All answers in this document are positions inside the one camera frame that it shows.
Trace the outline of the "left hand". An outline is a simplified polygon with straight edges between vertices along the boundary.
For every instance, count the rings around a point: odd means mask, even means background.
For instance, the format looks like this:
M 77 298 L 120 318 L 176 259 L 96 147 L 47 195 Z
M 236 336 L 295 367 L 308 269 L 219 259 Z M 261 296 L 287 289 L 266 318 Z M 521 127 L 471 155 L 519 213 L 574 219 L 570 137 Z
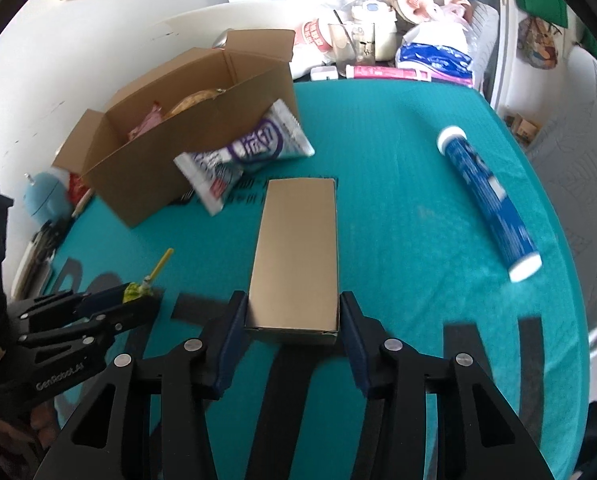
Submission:
M 60 426 L 54 401 L 44 402 L 30 412 L 30 421 L 12 425 L 0 418 L 0 445 L 37 443 L 46 450 L 58 437 Z

